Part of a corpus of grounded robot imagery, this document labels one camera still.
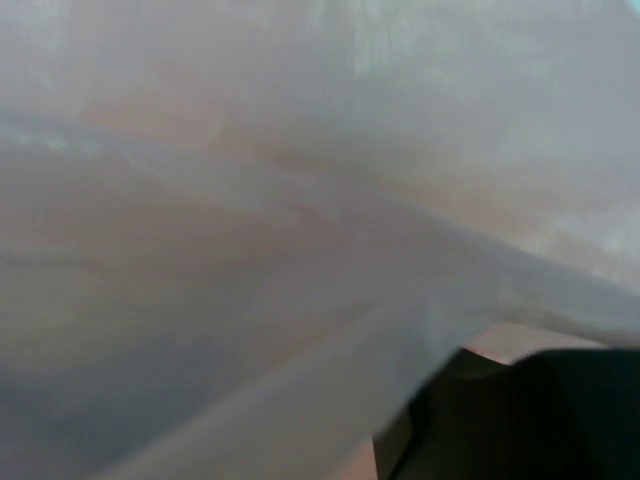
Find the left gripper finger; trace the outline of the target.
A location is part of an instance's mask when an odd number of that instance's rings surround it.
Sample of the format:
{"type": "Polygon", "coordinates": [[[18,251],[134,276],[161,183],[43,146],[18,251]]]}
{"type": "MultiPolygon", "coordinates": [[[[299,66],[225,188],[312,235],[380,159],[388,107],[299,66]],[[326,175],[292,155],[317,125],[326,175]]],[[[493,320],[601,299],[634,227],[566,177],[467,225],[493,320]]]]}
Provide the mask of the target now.
{"type": "Polygon", "coordinates": [[[636,479],[639,352],[461,350],[373,448],[380,479],[636,479]]]}

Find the pink plastic bag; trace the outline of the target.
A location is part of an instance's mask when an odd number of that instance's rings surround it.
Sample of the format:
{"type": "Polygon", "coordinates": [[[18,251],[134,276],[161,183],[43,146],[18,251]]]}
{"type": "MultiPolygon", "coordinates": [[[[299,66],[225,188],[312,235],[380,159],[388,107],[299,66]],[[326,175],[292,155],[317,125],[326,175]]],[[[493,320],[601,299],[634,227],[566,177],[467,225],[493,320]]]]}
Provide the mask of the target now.
{"type": "Polygon", "coordinates": [[[5,1],[1,475],[380,479],[461,350],[639,352],[635,1],[5,1]]]}

